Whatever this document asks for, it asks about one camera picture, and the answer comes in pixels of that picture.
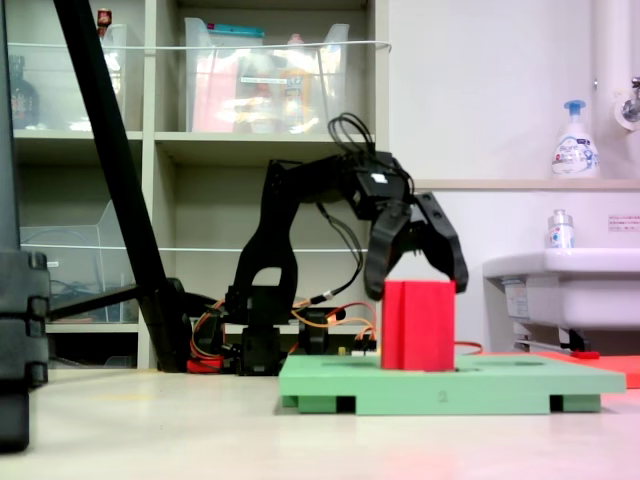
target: blue pump cap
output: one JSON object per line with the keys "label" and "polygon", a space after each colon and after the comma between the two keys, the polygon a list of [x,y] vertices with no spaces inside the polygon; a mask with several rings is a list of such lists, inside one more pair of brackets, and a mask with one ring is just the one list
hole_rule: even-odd
{"label": "blue pump cap", "polygon": [[569,115],[571,116],[580,115],[580,110],[582,110],[586,106],[587,104],[582,100],[571,100],[570,102],[564,104],[564,108],[569,110]]}

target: pipe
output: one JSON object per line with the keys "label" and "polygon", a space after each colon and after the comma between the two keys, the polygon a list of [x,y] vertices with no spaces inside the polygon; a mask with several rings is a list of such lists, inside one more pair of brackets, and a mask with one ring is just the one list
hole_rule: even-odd
{"label": "pipe", "polygon": [[601,170],[607,178],[640,176],[633,162],[640,155],[640,137],[629,133],[637,127],[622,118],[622,105],[633,97],[632,4],[632,0],[592,3],[594,69],[598,82],[593,99],[593,133]]}

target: robotic arm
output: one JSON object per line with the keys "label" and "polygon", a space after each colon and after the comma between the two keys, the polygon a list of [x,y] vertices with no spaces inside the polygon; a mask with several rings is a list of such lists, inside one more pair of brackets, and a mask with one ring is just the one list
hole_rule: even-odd
{"label": "robotic arm", "polygon": [[[243,352],[247,346],[255,350],[258,339],[264,341],[275,330],[273,325],[288,324],[298,284],[289,233],[301,203],[317,203],[323,211],[322,203],[346,199],[360,220],[371,222],[364,283],[372,300],[382,298],[385,278],[400,257],[417,250],[456,282],[458,293],[465,291],[468,272],[460,242],[433,194],[414,194],[411,178],[398,161],[390,153],[375,151],[372,143],[367,147],[346,148],[343,155],[311,163],[269,164],[260,223],[240,255],[225,300],[225,322],[249,327],[243,333]],[[281,270],[278,285],[253,285],[261,270],[272,267]],[[311,303],[331,296],[327,292]],[[251,374],[246,366],[252,362],[244,356],[243,370]]]}

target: pump bottle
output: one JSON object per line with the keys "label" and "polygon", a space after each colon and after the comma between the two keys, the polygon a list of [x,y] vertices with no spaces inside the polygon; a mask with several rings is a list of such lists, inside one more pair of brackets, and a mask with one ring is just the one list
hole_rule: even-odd
{"label": "pump bottle", "polygon": [[598,149],[591,135],[586,131],[580,110],[586,106],[582,100],[572,100],[564,104],[569,110],[570,121],[551,163],[554,178],[599,178],[600,160]]}

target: white sink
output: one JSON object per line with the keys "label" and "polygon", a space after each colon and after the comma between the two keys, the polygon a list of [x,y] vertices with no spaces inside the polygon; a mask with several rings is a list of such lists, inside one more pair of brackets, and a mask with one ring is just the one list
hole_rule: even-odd
{"label": "white sink", "polygon": [[509,316],[563,329],[640,329],[640,249],[547,249],[484,264]]}

